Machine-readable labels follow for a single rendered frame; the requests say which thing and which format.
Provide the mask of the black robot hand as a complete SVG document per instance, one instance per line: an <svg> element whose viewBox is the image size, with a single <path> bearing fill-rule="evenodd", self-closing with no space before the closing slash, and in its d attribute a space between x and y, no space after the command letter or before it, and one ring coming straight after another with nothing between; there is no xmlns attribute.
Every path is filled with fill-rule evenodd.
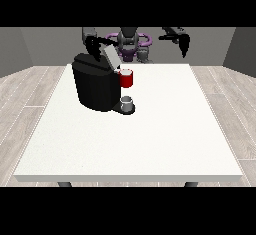
<svg viewBox="0 0 256 235"><path fill-rule="evenodd" d="M106 39L102 37L95 37L95 36L88 36L85 40L85 46L87 49L87 52L92 55L96 61L100 61L101 59L101 51L100 47L101 45L113 45L117 46L118 43L111 40L111 39Z"/></svg>
<svg viewBox="0 0 256 235"><path fill-rule="evenodd" d="M190 36L188 34L171 34L162 35L158 37L159 40L170 40L177 42L182 53L182 57L185 58L189 50Z"/></svg>

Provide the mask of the pale grey machine lid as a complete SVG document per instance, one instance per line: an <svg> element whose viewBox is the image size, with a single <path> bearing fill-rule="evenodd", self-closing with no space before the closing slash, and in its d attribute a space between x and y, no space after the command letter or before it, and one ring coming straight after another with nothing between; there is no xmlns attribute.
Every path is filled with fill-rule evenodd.
<svg viewBox="0 0 256 235"><path fill-rule="evenodd" d="M113 70L116 70L121 64L121 59L119 58L116 49L113 45L109 45L103 49L103 52Z"/></svg>

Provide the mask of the black coffee machine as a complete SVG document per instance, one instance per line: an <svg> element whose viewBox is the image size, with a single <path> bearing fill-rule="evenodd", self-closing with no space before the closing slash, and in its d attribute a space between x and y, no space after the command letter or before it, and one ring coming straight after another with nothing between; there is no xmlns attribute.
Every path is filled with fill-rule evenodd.
<svg viewBox="0 0 256 235"><path fill-rule="evenodd" d="M121 110L121 89L118 67L113 70L105 56L96 61L92 55L80 53L74 58L72 70L79 101L85 107L101 112L116 111L123 115L135 112Z"/></svg>

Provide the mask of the small grey coffee pod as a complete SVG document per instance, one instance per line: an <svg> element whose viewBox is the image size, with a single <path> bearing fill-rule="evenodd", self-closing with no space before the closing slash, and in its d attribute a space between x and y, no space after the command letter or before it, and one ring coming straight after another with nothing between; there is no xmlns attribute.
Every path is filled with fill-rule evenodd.
<svg viewBox="0 0 256 235"><path fill-rule="evenodd" d="M149 49L147 47L140 47L137 50L137 60L141 63L148 61Z"/></svg>

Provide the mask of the red pod holder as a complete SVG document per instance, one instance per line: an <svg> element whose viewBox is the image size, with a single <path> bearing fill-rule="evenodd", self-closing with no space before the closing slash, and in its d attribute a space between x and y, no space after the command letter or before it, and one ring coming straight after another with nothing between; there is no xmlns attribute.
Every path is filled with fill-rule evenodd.
<svg viewBox="0 0 256 235"><path fill-rule="evenodd" d="M121 69L119 71L120 86L129 88L133 85L133 71L130 69Z"/></svg>

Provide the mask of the small grey cup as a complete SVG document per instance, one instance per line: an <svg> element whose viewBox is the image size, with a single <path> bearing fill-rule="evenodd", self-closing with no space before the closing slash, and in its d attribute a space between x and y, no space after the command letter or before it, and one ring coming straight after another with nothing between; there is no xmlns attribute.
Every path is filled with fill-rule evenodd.
<svg viewBox="0 0 256 235"><path fill-rule="evenodd" d="M130 96L123 96L120 99L120 103L121 103L121 110L124 112L129 112L133 108L133 100Z"/></svg>

